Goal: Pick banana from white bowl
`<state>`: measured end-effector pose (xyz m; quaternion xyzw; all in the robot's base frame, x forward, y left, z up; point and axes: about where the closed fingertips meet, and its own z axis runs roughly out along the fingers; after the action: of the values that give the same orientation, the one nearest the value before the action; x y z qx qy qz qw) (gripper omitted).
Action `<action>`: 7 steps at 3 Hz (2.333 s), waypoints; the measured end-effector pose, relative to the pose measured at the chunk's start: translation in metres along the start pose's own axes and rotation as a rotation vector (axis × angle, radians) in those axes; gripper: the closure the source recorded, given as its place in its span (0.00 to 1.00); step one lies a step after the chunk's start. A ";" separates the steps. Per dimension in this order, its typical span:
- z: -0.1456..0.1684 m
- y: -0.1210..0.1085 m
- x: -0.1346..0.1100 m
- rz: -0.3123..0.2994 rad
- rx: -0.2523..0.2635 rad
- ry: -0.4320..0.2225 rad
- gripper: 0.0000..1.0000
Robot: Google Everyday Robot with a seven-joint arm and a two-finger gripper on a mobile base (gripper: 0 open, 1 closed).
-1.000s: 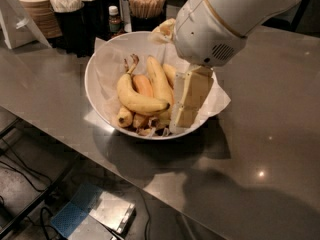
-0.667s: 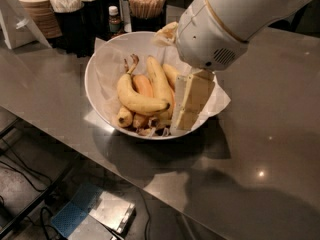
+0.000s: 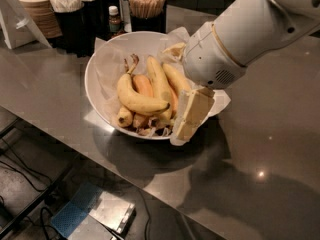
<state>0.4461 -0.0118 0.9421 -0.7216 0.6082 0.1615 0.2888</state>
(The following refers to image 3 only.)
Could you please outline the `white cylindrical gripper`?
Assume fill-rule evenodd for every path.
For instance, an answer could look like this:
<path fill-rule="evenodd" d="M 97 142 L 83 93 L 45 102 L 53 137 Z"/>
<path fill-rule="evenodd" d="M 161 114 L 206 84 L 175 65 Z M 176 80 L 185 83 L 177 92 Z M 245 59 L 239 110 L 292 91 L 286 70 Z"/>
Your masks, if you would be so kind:
<path fill-rule="evenodd" d="M 212 22 L 204 23 L 187 44 L 171 45 L 161 55 L 171 61 L 183 57 L 185 75 L 194 83 L 208 87 L 180 92 L 170 143 L 182 146 L 190 141 L 213 107 L 215 92 L 211 89 L 226 89 L 245 74 L 246 67 L 231 58 Z"/>

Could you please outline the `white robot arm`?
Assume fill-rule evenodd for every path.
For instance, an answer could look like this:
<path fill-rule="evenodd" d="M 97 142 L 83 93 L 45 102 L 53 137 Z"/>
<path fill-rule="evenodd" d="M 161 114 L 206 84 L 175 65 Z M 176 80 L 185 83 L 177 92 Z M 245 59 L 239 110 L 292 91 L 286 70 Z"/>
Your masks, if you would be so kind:
<path fill-rule="evenodd" d="M 175 146 L 188 142 L 208 118 L 214 93 L 241 78 L 252 62 L 319 28 L 319 0 L 235 0 L 186 43 L 163 50 L 160 58 L 179 62 L 196 85 L 192 91 L 177 92 L 170 142 Z"/>

